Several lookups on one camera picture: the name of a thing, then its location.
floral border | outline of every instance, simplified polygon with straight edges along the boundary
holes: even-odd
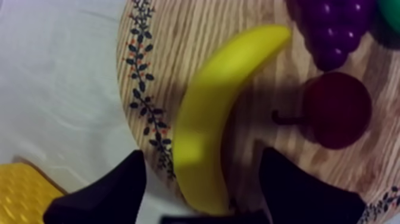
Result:
[[[171,139],[167,138],[169,125],[163,122],[165,110],[158,108],[153,103],[153,96],[146,94],[147,85],[155,80],[153,74],[147,73],[150,63],[145,63],[147,53],[153,50],[153,44],[144,46],[144,41],[151,40],[152,34],[149,31],[149,19],[155,12],[151,7],[151,0],[131,0],[133,2],[133,11],[129,17],[135,22],[130,32],[133,37],[130,43],[126,43],[129,49],[129,56],[124,58],[130,66],[129,77],[137,81],[137,86],[133,88],[133,102],[131,109],[139,110],[139,118],[146,118],[146,127],[143,135],[149,136],[153,133],[149,143],[159,153],[157,168],[165,170],[169,179],[175,178],[172,164]]]
[[[385,214],[390,208],[397,209],[400,206],[400,187],[392,186],[381,200],[377,203],[367,205],[358,224],[366,224],[370,221],[376,221],[380,215]]]

yellow banana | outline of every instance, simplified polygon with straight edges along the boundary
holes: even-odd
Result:
[[[174,125],[173,163],[182,194],[194,209],[230,213],[220,164],[225,122],[253,71],[289,37],[289,29],[278,25],[247,30],[215,52],[189,84]]]

plastic fruit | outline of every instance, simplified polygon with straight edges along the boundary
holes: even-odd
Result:
[[[194,209],[230,213],[220,164],[225,122],[253,71],[272,60],[289,37],[283,26],[247,30],[215,52],[190,82],[174,125],[173,163],[180,190]]]
[[[356,78],[344,73],[328,73],[305,85],[302,117],[281,118],[273,112],[278,125],[307,125],[324,147],[345,148],[365,132],[372,115],[368,90]]]
[[[341,67],[370,26],[375,0],[298,0],[306,41],[322,71]]]
[[[400,1],[379,0],[379,7],[386,21],[400,34]]]

white tablecloth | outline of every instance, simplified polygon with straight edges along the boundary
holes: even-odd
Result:
[[[124,5],[0,0],[0,163],[24,158],[74,191],[138,148],[116,76]],[[157,223],[154,214],[188,213],[148,171],[151,189],[138,223]]]

wooden plate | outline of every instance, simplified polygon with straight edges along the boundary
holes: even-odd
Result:
[[[147,162],[180,196],[171,162],[173,123],[191,77],[234,34],[260,24],[284,24],[293,38],[277,60],[258,72],[232,110],[223,144],[223,169],[230,195],[242,210],[263,203],[257,153],[271,145],[309,174],[355,191],[368,202],[360,223],[378,223],[398,212],[400,192],[400,53],[386,25],[374,25],[340,69],[371,93],[373,119],[351,147],[332,151],[305,139],[296,127],[277,127],[272,109],[296,114],[299,87],[321,75],[283,0],[127,1],[121,19],[118,84],[132,134]]]

